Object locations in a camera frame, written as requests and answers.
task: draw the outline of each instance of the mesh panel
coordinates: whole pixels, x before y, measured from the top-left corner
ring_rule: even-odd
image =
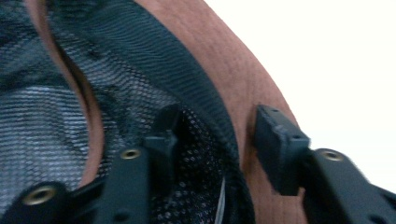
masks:
[[[87,159],[78,101],[42,47],[23,5],[0,5],[0,214],[23,189],[44,180],[75,189]],[[152,198],[152,223],[213,223],[222,178],[235,189],[231,211],[253,222],[238,169],[233,128],[205,73],[166,29],[130,1],[56,1],[55,37],[92,84],[106,148],[139,145],[159,110],[182,105],[183,136],[169,197]]]

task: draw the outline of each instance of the metal grommet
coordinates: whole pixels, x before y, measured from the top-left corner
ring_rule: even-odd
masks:
[[[334,151],[322,151],[321,154],[330,161],[342,161],[344,159],[340,153]]]
[[[30,192],[24,199],[26,205],[37,205],[49,201],[55,196],[56,188],[53,186],[43,186]]]
[[[127,149],[121,153],[121,157],[125,160],[132,160],[140,156],[140,150]]]

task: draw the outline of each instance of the brown textured fabric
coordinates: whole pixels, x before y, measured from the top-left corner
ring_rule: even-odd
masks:
[[[45,1],[25,0],[25,3],[32,22],[43,40],[44,46],[49,51],[49,56],[63,73],[70,89],[76,93],[82,113],[87,120],[89,153],[84,173],[79,183],[82,187],[96,178],[96,173],[102,159],[105,135],[101,111],[87,78],[85,78],[84,74],[54,41],[47,22]]]
[[[237,135],[241,169],[255,205],[257,223],[305,223],[301,199],[273,194],[252,145],[256,105],[277,107],[295,121],[275,82],[204,1],[136,2],[187,47],[218,89]]]

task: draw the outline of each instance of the mesh netting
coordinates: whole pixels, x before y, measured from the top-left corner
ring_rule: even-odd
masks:
[[[241,203],[232,212],[252,222],[231,123],[190,54],[132,2],[57,3],[50,12],[55,38],[91,82],[102,110],[106,148],[98,176],[108,173],[118,150],[141,144],[161,108],[180,104],[187,135],[177,156],[175,191],[152,198],[151,221],[213,223],[225,176]],[[75,189],[88,135],[76,96],[18,1],[0,3],[0,66],[3,214],[33,184],[61,181]]]

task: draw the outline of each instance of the white background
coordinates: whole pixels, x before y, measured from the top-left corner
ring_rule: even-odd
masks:
[[[396,192],[396,1],[206,0],[256,55],[311,148]]]

